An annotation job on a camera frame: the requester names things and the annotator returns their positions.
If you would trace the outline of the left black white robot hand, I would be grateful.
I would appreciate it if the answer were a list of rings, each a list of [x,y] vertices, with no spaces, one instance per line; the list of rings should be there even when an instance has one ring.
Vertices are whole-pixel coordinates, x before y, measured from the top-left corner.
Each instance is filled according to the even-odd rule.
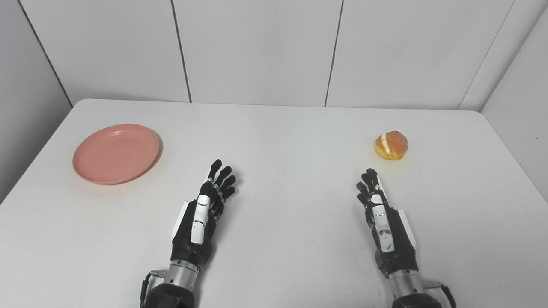
[[[198,196],[188,203],[172,239],[171,261],[186,261],[203,268],[213,254],[213,236],[226,203],[235,193],[237,178],[231,166],[213,162]]]

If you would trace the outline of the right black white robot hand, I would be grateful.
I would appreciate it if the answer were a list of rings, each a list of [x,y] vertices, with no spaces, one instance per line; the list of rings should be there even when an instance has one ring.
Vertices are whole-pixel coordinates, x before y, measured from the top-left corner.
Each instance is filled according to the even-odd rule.
[[[392,208],[375,169],[368,168],[356,183],[357,198],[365,209],[376,251],[375,261],[382,275],[397,271],[419,271],[416,250],[400,212]]]

